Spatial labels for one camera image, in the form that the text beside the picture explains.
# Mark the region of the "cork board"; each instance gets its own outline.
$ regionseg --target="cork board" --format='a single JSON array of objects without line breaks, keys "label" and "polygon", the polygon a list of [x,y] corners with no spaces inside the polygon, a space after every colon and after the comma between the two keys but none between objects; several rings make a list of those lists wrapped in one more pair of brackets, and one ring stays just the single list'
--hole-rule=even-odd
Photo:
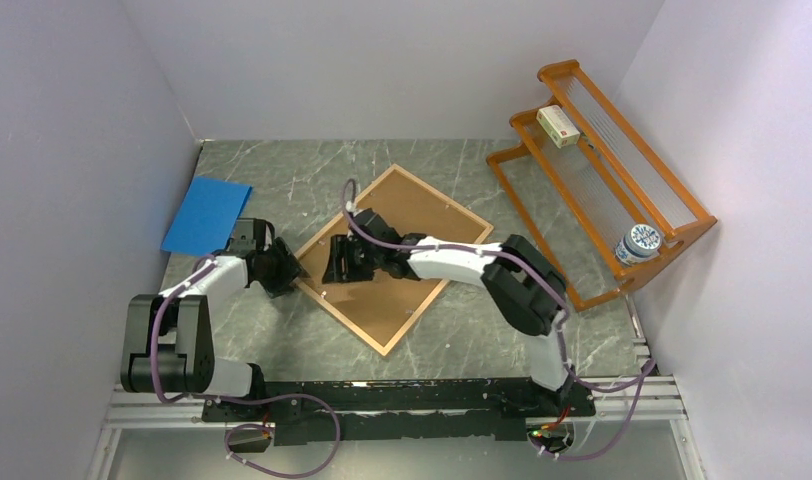
[{"label": "cork board", "polygon": [[[398,165],[364,189],[357,202],[359,208],[373,208],[400,235],[425,233],[451,242],[481,243],[493,229]],[[323,285],[329,239],[344,233],[347,221],[338,214],[297,252],[309,273],[308,278],[298,279],[297,286],[374,350],[388,355],[448,281],[395,280],[378,270],[370,282]]]}]

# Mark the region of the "white wall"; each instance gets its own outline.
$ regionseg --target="white wall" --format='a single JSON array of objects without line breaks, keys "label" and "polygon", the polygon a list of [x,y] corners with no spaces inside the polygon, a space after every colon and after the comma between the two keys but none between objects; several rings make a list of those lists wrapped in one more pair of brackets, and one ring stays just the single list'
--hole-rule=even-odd
[{"label": "white wall", "polygon": [[618,106],[721,220],[638,297],[709,477],[812,479],[812,1],[666,1]]},{"label": "white wall", "polygon": [[0,0],[0,479],[85,474],[197,145],[116,0]]},{"label": "white wall", "polygon": [[124,0],[201,138],[501,138],[576,57],[614,92],[662,0]]}]

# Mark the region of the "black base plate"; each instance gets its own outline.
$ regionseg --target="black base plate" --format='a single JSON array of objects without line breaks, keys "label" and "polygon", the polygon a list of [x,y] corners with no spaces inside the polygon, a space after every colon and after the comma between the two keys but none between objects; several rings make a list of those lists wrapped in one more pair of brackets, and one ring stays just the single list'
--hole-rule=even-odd
[{"label": "black base plate", "polygon": [[[493,435],[525,439],[526,419],[595,414],[591,391],[573,384],[568,403],[556,405],[527,377],[461,380],[383,380],[369,382],[269,382],[267,396],[314,395],[338,412],[342,440],[447,438]],[[270,405],[275,445],[331,441],[335,426],[328,413],[309,400]],[[207,405],[206,422],[261,422],[266,412],[243,411],[223,402]]]}]

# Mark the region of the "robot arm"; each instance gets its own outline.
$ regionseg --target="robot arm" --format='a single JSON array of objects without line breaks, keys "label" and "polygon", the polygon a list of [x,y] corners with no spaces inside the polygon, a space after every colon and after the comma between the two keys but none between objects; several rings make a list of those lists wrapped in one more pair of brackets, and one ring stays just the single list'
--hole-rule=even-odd
[{"label": "robot arm", "polygon": [[[566,284],[562,274],[530,242],[519,235],[510,235],[502,243],[483,245],[456,244],[416,233],[401,237],[371,209],[357,212],[353,220],[374,239],[410,250],[382,247],[352,231],[348,235],[335,235],[323,283],[368,281],[380,269],[394,278],[448,279],[485,288],[509,325],[524,334],[533,381],[555,394],[557,404],[564,403],[573,380],[562,362],[553,322],[565,312],[520,267],[491,255],[505,252],[523,260],[554,291],[564,294]],[[439,248],[442,245],[462,248]],[[481,254],[474,255],[474,250]]]},{"label": "robot arm", "polygon": [[274,237],[272,224],[239,219],[226,248],[201,261],[190,277],[159,294],[137,295],[130,301],[120,372],[124,389],[155,393],[151,333],[160,312],[158,336],[170,338],[168,334],[176,332],[176,338],[160,342],[156,352],[164,390],[244,397],[260,388],[257,366],[215,357],[211,316],[232,293],[253,282],[275,298],[292,291],[291,283],[302,273],[285,242]]}]

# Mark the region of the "marble floor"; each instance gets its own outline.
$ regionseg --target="marble floor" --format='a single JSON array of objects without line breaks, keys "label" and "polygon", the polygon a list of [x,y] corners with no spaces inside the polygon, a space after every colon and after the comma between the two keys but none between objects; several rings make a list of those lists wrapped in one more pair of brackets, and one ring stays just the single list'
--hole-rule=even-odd
[{"label": "marble floor", "polygon": [[[502,241],[510,233],[529,238],[485,164],[488,153],[512,145],[511,140],[472,139],[216,141],[204,144],[195,175],[252,185],[243,216],[271,221],[297,250],[338,212],[348,177],[368,185],[397,163],[491,222],[495,228],[487,241]],[[611,288],[606,266],[535,162],[507,162],[504,170],[580,293]],[[194,260],[171,255],[164,285],[182,280]],[[490,297],[470,285],[448,286],[387,357],[305,294],[270,300],[255,287],[230,297],[212,318],[212,329],[218,356],[257,363],[268,380],[527,375],[519,334]],[[575,313],[566,338],[583,375],[638,372],[623,300]]]}]

